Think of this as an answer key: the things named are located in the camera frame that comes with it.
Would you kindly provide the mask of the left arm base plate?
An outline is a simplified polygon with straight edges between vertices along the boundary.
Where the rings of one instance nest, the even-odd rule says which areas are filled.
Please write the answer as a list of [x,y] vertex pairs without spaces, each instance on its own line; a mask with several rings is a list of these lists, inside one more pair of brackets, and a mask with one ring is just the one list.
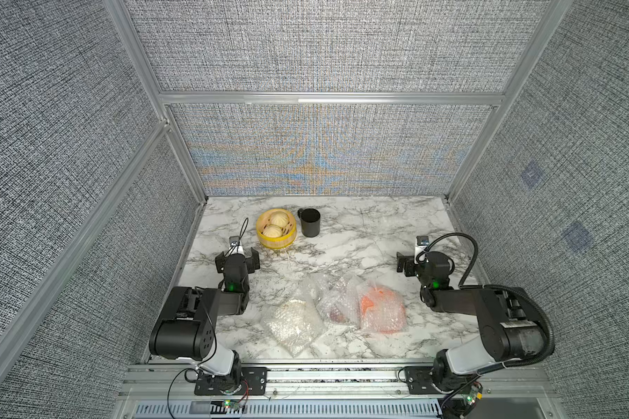
[[264,396],[268,369],[241,367],[230,375],[202,373],[196,380],[195,396]]

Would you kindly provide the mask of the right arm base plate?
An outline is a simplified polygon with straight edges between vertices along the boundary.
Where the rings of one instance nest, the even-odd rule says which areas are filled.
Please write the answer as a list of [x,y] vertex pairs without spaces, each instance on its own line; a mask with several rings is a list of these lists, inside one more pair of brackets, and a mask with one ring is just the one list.
[[449,394],[449,391],[443,391],[434,384],[432,366],[410,366],[403,368],[402,372],[403,380],[413,396]]

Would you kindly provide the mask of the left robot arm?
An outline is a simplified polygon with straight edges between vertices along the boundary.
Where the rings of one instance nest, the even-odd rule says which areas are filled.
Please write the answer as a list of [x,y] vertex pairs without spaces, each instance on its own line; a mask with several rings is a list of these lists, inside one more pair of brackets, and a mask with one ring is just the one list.
[[150,354],[195,361],[197,380],[221,393],[232,393],[243,384],[239,354],[220,342],[217,320],[246,312],[249,276],[260,270],[260,254],[253,248],[250,253],[237,250],[216,256],[217,271],[223,276],[216,288],[173,287],[150,334]]

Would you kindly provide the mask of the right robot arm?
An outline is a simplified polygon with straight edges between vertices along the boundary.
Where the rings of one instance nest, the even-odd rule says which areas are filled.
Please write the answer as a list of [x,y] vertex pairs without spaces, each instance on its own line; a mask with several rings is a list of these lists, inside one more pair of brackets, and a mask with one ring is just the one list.
[[452,258],[438,251],[410,257],[397,254],[397,271],[420,283],[420,300],[433,312],[475,317],[478,336],[435,357],[431,383],[444,394],[471,386],[482,375],[534,365],[553,354],[553,326],[522,288],[450,286]]

